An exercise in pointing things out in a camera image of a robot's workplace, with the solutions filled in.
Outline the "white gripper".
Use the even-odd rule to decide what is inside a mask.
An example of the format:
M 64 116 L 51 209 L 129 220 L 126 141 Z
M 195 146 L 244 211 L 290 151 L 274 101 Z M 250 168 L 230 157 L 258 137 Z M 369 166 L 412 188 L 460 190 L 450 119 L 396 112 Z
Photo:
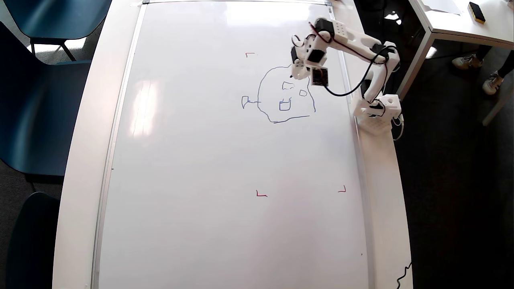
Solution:
M 292 65 L 291 77 L 303 80 L 310 77 L 309 67 L 323 67 L 329 45 L 328 35 L 308 35 L 301 40 L 297 35 L 291 37 Z

